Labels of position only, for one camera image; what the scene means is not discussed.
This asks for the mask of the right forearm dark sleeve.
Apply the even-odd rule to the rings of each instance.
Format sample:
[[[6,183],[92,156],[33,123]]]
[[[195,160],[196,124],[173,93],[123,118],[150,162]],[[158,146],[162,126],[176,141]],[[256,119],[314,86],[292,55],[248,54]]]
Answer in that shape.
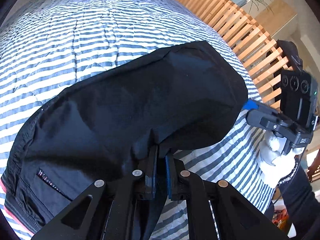
[[[293,239],[319,239],[319,202],[298,162],[291,160],[284,166],[267,165],[262,171],[265,184],[279,187],[296,230]]]

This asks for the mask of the right hand white glove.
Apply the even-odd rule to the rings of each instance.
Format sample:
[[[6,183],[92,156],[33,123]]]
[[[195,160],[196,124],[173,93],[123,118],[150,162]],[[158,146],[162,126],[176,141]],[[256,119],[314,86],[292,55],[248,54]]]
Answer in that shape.
[[[266,131],[264,139],[259,144],[259,155],[257,158],[262,171],[261,179],[270,188],[289,181],[297,168],[295,156],[301,155],[304,148],[293,148],[288,154],[282,153],[286,138],[275,136]]]

